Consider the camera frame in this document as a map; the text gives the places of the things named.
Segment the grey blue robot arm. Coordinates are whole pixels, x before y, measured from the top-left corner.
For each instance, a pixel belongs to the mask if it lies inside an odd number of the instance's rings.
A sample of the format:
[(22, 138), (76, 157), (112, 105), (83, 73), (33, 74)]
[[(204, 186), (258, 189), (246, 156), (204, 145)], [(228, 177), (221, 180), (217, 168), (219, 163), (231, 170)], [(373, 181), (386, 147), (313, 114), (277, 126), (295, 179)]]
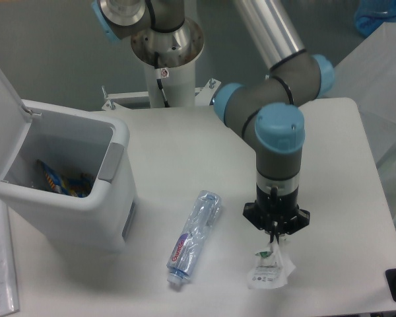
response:
[[(255, 87), (224, 85), (213, 95), (214, 112), (256, 155), (255, 201), (244, 217), (272, 240), (308, 226), (310, 214), (297, 197), (305, 139), (301, 105), (323, 96), (335, 80), (332, 64), (310, 55), (280, 1), (236, 1), (267, 68)], [(153, 108), (192, 106), (195, 75), (186, 75), (203, 51), (199, 25), (185, 15), (183, 1), (94, 1), (106, 36), (129, 38), (148, 72)]]

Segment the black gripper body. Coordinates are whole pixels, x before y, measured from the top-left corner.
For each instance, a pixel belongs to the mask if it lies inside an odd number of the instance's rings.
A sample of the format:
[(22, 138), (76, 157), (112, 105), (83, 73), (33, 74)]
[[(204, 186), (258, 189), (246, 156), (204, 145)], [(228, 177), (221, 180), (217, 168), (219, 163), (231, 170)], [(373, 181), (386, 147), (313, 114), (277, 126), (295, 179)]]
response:
[(270, 214), (274, 221), (278, 222), (281, 216), (289, 215), (298, 207), (298, 189), (288, 195), (275, 194), (272, 198), (257, 187), (256, 203), (264, 212)]

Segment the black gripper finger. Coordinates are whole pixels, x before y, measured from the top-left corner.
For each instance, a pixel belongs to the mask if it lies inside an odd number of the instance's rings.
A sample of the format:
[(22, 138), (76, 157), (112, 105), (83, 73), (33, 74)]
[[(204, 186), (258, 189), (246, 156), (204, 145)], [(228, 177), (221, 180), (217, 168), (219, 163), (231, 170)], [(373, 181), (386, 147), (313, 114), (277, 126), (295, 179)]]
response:
[(281, 216), (278, 221), (276, 239), (281, 236), (292, 235), (310, 224), (310, 212), (296, 207), (291, 214)]
[(273, 243), (276, 235), (276, 222), (270, 214), (264, 212), (256, 202), (244, 205), (243, 216), (258, 230), (269, 235), (269, 242)]

